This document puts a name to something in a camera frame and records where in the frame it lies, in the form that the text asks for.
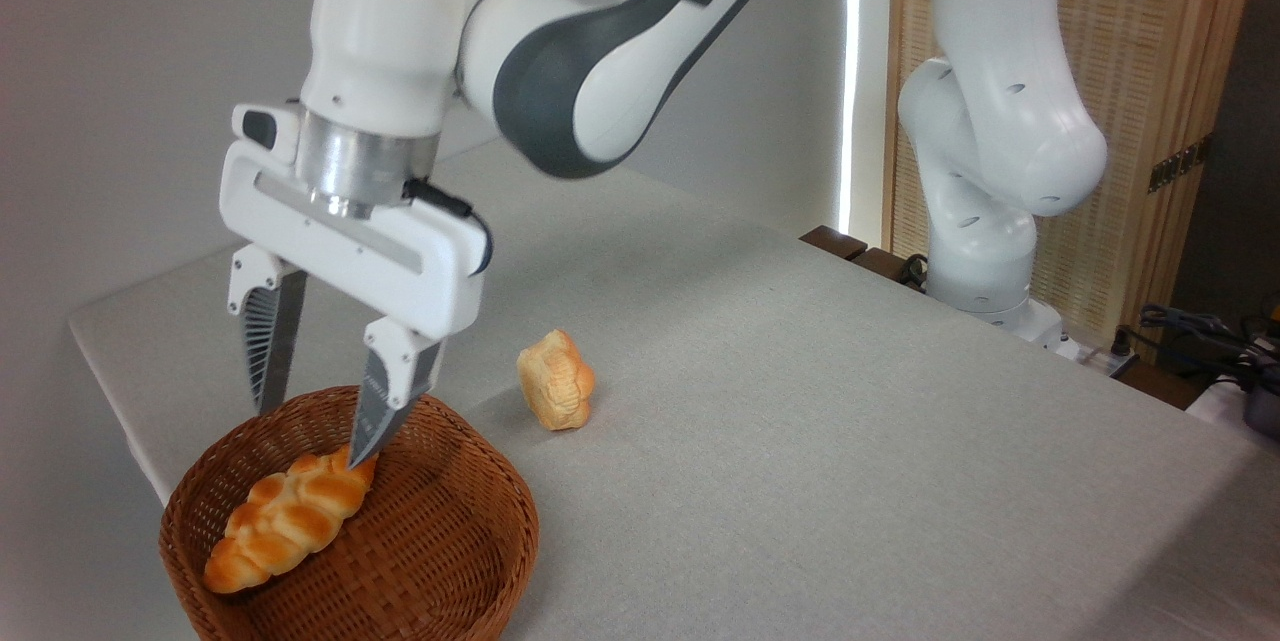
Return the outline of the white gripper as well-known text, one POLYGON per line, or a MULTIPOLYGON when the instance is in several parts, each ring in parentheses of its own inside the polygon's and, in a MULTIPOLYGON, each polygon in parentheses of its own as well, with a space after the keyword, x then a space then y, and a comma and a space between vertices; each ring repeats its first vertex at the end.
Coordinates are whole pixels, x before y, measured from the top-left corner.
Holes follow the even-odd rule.
POLYGON ((219 211, 230 232, 253 244, 232 257, 227 310, 239 319, 256 413, 285 400, 307 273, 388 316, 365 330, 367 360, 349 436, 353 470, 384 450, 434 389, 440 336, 477 317, 488 232, 424 200, 379 205, 366 220, 334 216, 297 177, 293 109, 238 104, 232 127, 237 139, 224 161, 219 211))

